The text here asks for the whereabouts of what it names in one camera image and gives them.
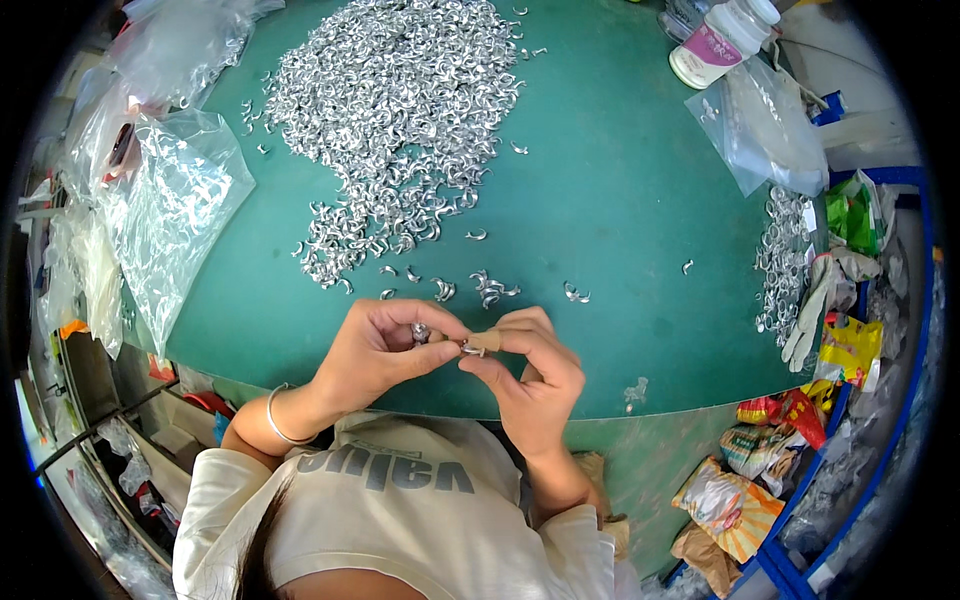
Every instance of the woman's right hand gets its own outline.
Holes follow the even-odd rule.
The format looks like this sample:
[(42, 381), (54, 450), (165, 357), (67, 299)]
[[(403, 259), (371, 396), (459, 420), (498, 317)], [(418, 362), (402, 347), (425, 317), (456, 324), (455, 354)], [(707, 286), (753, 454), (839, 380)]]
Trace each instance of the woman's right hand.
[(467, 356), (460, 369), (491, 389), (503, 429), (527, 461), (564, 454), (564, 427), (586, 382), (580, 359), (560, 343), (539, 306), (504, 315), (493, 328), (503, 350), (526, 355), (520, 380), (491, 357)]

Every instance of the white cloth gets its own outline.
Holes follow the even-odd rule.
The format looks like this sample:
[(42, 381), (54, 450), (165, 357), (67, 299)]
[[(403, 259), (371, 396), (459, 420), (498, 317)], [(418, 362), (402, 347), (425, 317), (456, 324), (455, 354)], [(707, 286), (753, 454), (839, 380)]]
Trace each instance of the white cloth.
[(353, 567), (430, 600), (613, 596), (613, 537), (597, 531), (594, 508), (530, 529), (516, 505), (520, 473), (479, 423), (360, 413), (337, 423), (329, 450), (274, 473), (232, 450), (197, 457), (174, 546), (180, 598), (233, 597), (240, 555), (290, 477), (270, 541), (278, 586)]

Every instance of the floor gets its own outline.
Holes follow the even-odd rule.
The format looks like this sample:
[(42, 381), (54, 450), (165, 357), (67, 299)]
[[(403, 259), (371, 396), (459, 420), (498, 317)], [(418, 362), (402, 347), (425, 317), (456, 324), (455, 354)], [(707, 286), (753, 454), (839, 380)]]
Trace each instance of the floor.
[[(236, 405), (264, 390), (214, 379), (214, 390)], [(640, 579), (665, 575), (677, 563), (670, 545), (689, 521), (670, 506), (674, 493), (736, 423), (733, 404), (625, 419), (571, 421), (564, 433), (570, 450), (594, 450), (606, 458), (604, 481), (615, 514), (630, 519), (630, 558)]]

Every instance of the red snack bag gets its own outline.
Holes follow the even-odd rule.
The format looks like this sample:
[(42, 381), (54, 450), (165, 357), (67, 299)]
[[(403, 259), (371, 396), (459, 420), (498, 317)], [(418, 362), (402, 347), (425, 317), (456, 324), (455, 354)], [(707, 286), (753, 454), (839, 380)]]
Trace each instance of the red snack bag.
[(796, 427), (814, 450), (819, 450), (827, 441), (827, 432), (820, 423), (816, 407), (800, 390), (790, 390), (769, 403), (767, 416), (774, 425), (788, 422)]
[(766, 425), (770, 423), (768, 413), (777, 412), (779, 408), (780, 403), (769, 396), (744, 400), (736, 405), (736, 419), (751, 425)]

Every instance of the green table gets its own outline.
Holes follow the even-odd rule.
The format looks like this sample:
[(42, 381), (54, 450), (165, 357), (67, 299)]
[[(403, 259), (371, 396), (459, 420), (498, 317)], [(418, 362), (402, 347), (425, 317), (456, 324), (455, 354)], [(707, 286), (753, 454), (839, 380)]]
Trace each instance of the green table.
[[(262, 106), (263, 73), (342, 4), (291, 1), (259, 21), (241, 65), (227, 69), (204, 109), (243, 131), (240, 103)], [(261, 127), (238, 137), (257, 186), (207, 257), (169, 356), (263, 388), (302, 383), (355, 299), (395, 287), (398, 297), (430, 300), (437, 286), (429, 279), (438, 276), (457, 284), (445, 307), (474, 330), (514, 309), (546, 309), (588, 376), (576, 420), (627, 416), (624, 390), (641, 376), (649, 387), (631, 416), (762, 396), (809, 380), (789, 373), (772, 335), (754, 327), (762, 272), (752, 265), (767, 223), (767, 188), (744, 199), (684, 107), (694, 92), (667, 65), (672, 44), (656, 11), (622, 0), (524, 0), (517, 6), (529, 13), (514, 17), (511, 3), (497, 6), (505, 18), (522, 20), (526, 48), (549, 49), (514, 67), (528, 86), (498, 132), (530, 154), (505, 144), (476, 208), (444, 220), (439, 242), (369, 257), (348, 274), (356, 292), (347, 296), (343, 287), (321, 289), (290, 256), (312, 217), (308, 204), (331, 204), (341, 182), (319, 163), (290, 156), (279, 133)], [(262, 155), (257, 144), (271, 151)], [(477, 228), (489, 237), (464, 238)], [(685, 276), (681, 267), (691, 258)], [(401, 272), (411, 264), (423, 280), (380, 275), (386, 264)], [(522, 294), (483, 310), (468, 278), (478, 269), (520, 285)], [(590, 303), (568, 301), (566, 280), (590, 291)], [(487, 388), (455, 365), (398, 386), (374, 408), (497, 418)]]

